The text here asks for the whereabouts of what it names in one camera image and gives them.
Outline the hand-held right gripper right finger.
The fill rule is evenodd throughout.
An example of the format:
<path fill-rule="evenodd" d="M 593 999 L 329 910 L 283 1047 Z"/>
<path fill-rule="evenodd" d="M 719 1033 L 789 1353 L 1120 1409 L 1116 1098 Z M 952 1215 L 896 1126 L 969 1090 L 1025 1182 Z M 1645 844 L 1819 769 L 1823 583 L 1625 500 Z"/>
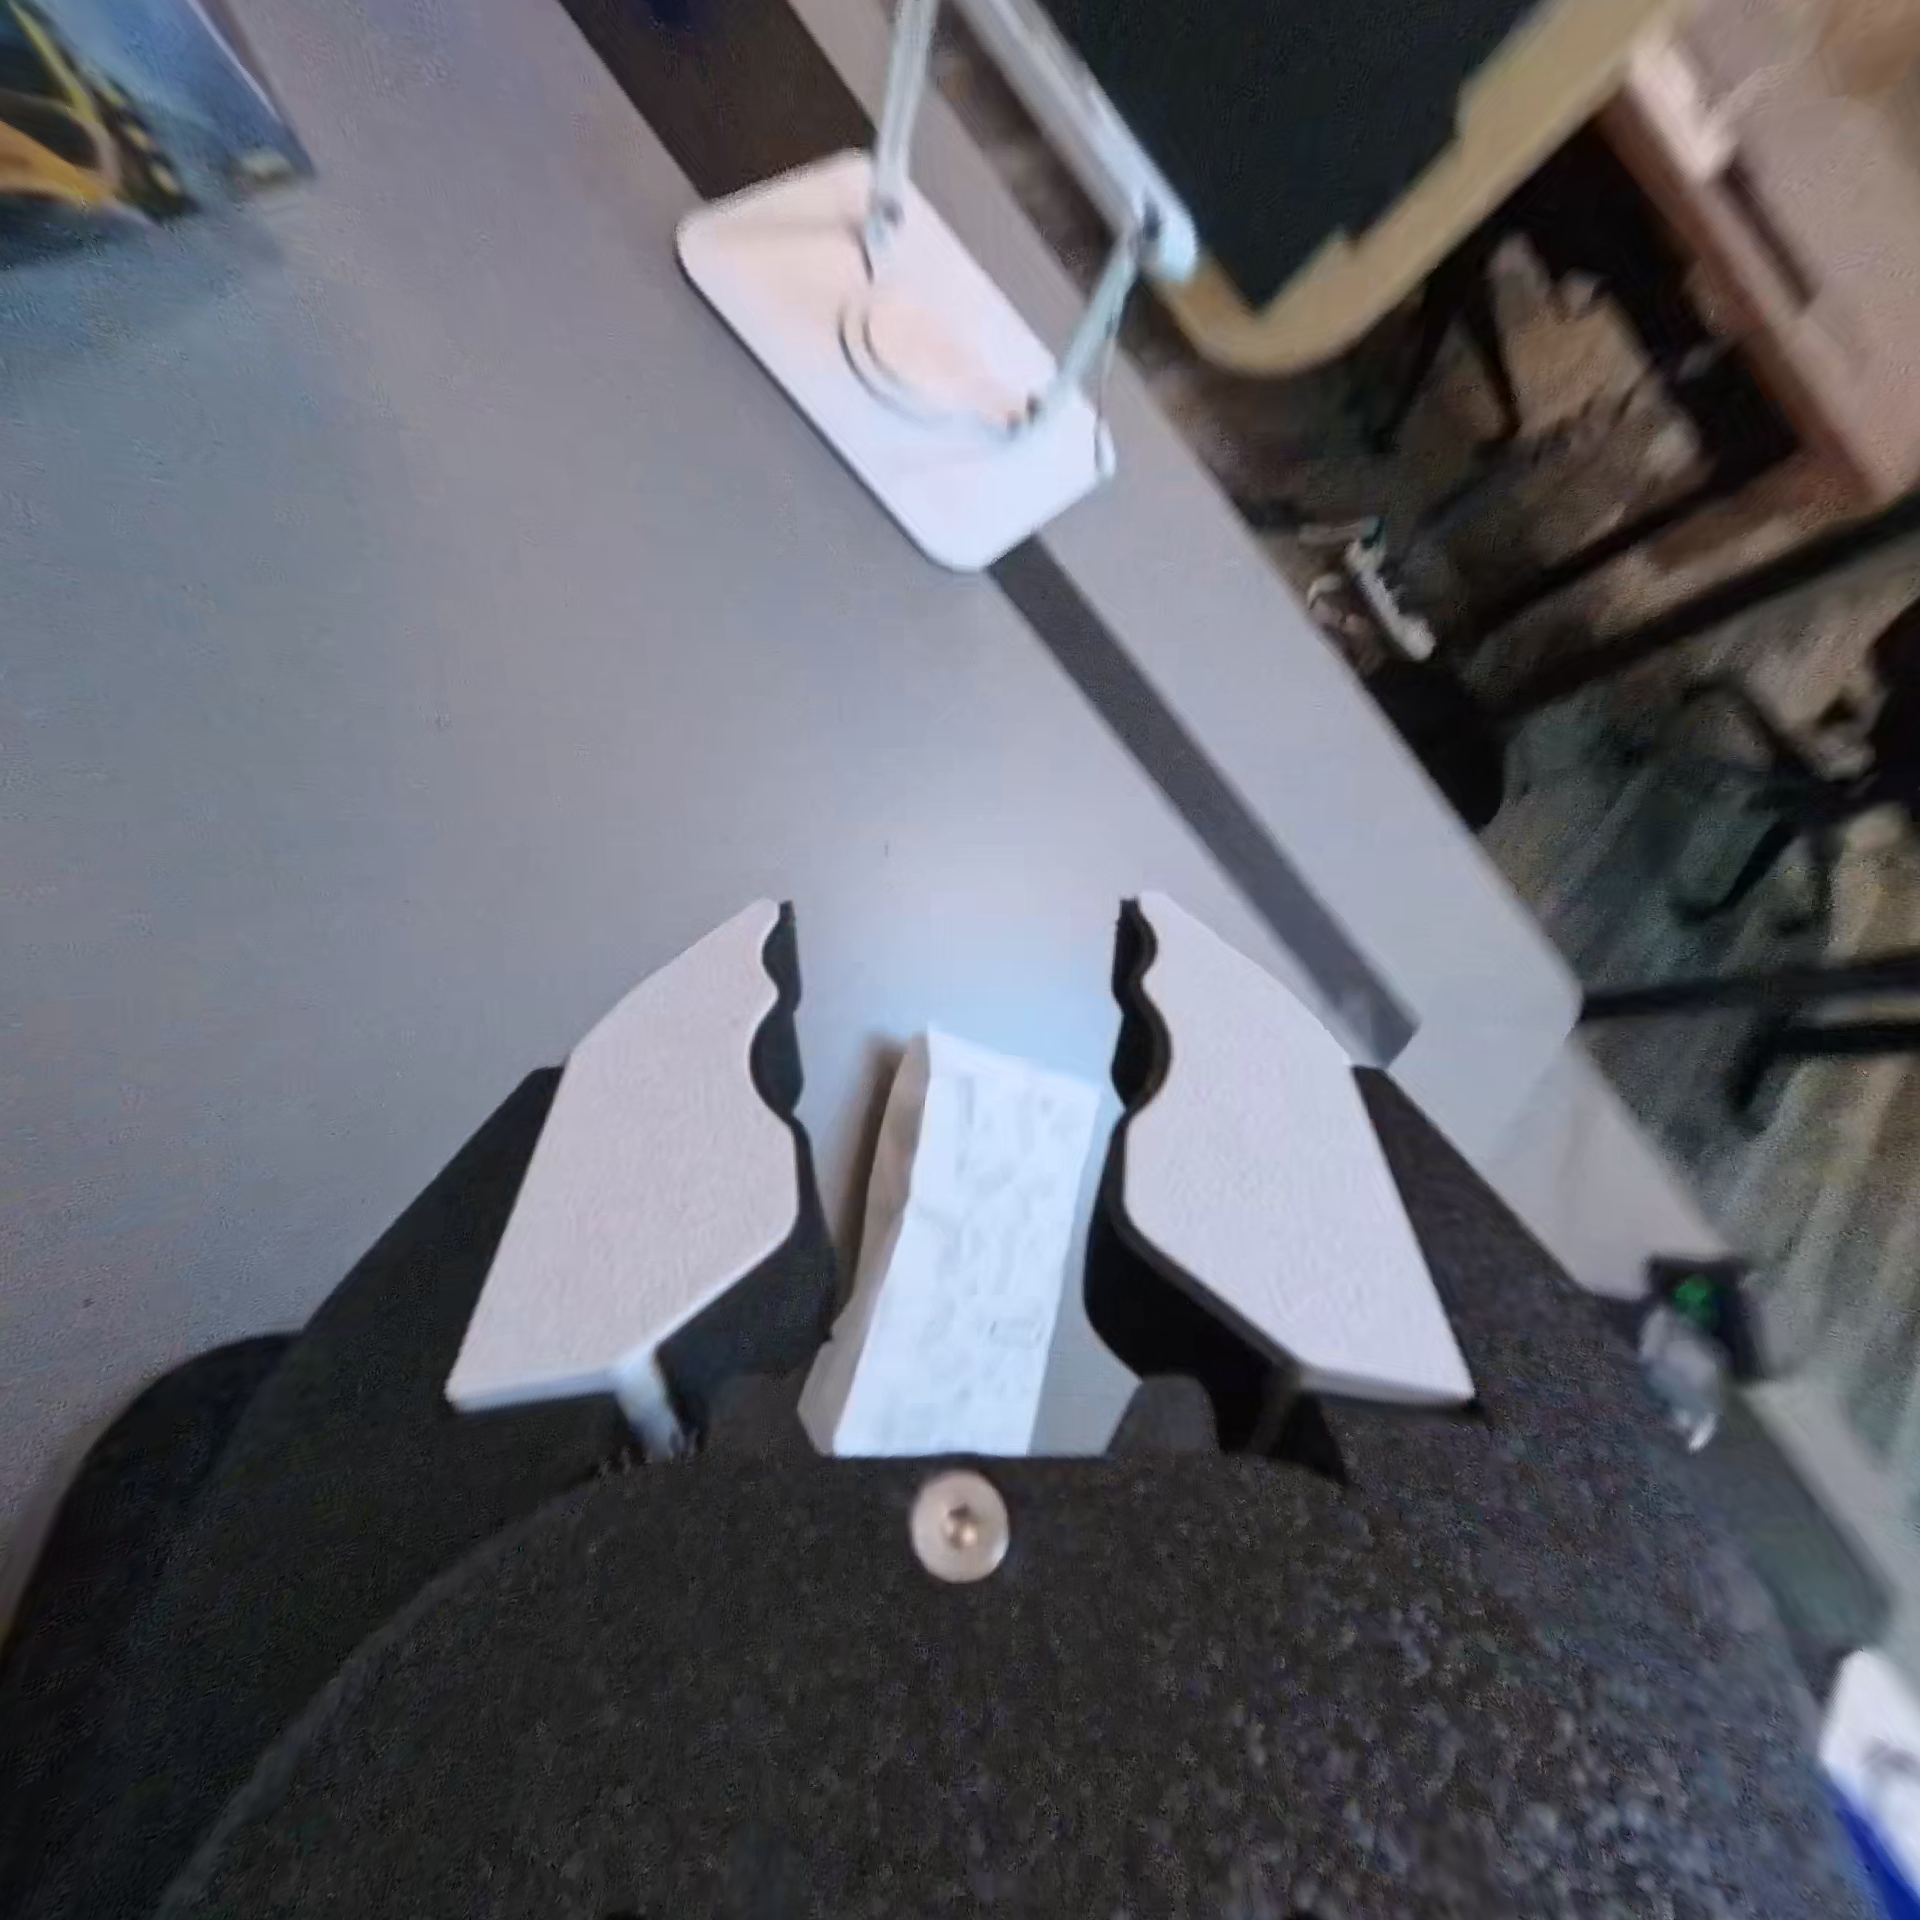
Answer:
<path fill-rule="evenodd" d="M 1360 1070 L 1166 895 L 1120 905 L 1084 1305 L 1139 1398 L 1229 1456 L 1332 1458 L 1325 1404 L 1459 1417 L 1476 1385 Z"/>

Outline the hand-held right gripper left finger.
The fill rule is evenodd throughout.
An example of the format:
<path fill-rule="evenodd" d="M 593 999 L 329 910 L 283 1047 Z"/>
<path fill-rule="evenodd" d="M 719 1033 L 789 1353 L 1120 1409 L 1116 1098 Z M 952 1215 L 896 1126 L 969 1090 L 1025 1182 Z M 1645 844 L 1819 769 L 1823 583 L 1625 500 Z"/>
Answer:
<path fill-rule="evenodd" d="M 447 1371 L 494 1412 L 611 1400 L 692 1450 L 740 1378 L 825 1342 L 833 1250 L 800 1120 L 800 938 L 755 900 L 572 1049 Z"/>

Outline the white brick-print paper bag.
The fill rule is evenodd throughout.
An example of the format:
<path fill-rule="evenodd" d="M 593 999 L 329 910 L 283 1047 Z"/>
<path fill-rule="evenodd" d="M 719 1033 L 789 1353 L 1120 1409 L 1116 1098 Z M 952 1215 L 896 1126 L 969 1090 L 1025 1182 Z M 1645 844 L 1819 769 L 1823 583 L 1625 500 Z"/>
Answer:
<path fill-rule="evenodd" d="M 936 1026 L 872 1148 L 855 1280 L 800 1392 L 825 1456 L 1023 1456 L 1099 1094 Z"/>

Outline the black toy car box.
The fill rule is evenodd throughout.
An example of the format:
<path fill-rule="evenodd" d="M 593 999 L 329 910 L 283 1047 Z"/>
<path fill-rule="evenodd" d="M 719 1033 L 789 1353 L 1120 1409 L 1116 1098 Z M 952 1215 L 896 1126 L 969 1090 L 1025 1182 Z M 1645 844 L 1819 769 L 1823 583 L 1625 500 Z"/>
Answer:
<path fill-rule="evenodd" d="M 310 174 L 233 4 L 1 4 L 5 273 Z"/>

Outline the grey desk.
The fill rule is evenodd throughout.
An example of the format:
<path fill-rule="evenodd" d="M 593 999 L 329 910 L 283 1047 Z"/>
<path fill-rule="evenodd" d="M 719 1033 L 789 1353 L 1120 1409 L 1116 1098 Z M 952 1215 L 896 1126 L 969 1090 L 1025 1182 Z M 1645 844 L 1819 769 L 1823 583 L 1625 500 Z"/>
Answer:
<path fill-rule="evenodd" d="M 1117 903 L 1302 998 L 1584 1288 L 1734 1233 L 1126 363 L 1117 473 L 932 567 L 691 291 L 552 4 L 245 4 L 318 177 L 5 276 L 5 1600 L 89 1441 L 299 1327 L 737 907 L 798 913 L 855 1257 L 928 1024 L 1104 1080 Z"/>

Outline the background office desk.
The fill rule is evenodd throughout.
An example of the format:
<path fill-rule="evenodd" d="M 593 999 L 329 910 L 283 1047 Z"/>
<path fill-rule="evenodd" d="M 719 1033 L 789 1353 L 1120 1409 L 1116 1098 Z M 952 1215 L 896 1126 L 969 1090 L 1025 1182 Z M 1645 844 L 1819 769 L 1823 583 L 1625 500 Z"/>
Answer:
<path fill-rule="evenodd" d="M 1809 459 L 1879 511 L 1917 468 L 1915 4 L 1687 4 L 1599 130 Z"/>

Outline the small black digital clock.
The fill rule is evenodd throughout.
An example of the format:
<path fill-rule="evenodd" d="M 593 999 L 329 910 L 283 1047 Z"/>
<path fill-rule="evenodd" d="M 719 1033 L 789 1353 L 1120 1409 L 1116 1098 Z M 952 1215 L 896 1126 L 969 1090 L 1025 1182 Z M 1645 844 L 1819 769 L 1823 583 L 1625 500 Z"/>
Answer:
<path fill-rule="evenodd" d="M 1645 1259 L 1647 1296 L 1713 1345 L 1742 1385 L 1771 1378 L 1761 1288 L 1737 1256 L 1654 1256 Z"/>

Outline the white power strip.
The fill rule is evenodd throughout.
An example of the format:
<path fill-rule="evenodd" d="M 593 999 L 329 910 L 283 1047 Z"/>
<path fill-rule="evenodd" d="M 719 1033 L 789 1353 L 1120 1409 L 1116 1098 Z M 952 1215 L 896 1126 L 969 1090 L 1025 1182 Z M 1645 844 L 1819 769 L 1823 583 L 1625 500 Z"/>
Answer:
<path fill-rule="evenodd" d="M 1432 660 L 1438 644 L 1432 627 L 1416 608 L 1400 599 L 1390 567 L 1384 524 L 1380 519 L 1357 524 L 1353 537 L 1340 554 L 1340 567 L 1380 641 L 1405 660 Z"/>

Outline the black office chair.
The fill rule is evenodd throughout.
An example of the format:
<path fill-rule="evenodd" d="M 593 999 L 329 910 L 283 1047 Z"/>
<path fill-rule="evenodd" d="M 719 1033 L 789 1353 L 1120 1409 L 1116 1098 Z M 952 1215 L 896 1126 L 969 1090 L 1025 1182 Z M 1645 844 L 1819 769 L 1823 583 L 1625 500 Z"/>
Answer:
<path fill-rule="evenodd" d="M 1683 708 L 1710 708 L 1751 740 L 1753 760 L 1705 760 L 1758 835 L 1712 897 L 1671 897 L 1683 927 L 1725 922 L 1782 866 L 1805 859 L 1805 900 L 1785 934 L 1829 934 L 1846 832 L 1871 814 L 1917 827 L 1917 608 L 1907 607 L 1864 651 L 1871 697 L 1856 762 L 1831 771 L 1729 678 L 1687 689 Z M 1917 1052 L 1915 947 L 1843 961 L 1799 961 L 1719 976 L 1671 976 L 1588 988 L 1584 1024 L 1744 1015 L 1747 1032 L 1723 1080 L 1723 1105 L 1753 1123 L 1761 1095 L 1817 1064 L 1910 1062 Z"/>

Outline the white metal book stand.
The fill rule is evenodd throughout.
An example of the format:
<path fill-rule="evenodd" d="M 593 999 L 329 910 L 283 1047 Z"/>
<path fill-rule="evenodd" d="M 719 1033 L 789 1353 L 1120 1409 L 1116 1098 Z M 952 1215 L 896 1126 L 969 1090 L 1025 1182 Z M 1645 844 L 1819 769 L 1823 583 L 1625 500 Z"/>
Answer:
<path fill-rule="evenodd" d="M 1188 206 L 1039 4 L 960 4 L 1112 242 L 1044 347 L 910 174 L 942 8 L 901 4 L 879 127 L 692 210 L 679 265 L 923 559 L 981 571 L 1112 475 L 1107 367 L 1141 279 L 1184 283 Z"/>

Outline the wooden board with dark panel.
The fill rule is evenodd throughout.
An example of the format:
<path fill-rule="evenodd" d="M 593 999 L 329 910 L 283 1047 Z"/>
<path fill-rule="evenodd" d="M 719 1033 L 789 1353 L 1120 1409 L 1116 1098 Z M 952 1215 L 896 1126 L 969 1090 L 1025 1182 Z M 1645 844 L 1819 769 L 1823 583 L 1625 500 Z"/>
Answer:
<path fill-rule="evenodd" d="M 1187 210 L 1157 275 L 1238 377 L 1336 362 L 1617 97 L 1676 2 L 1048 2 Z"/>

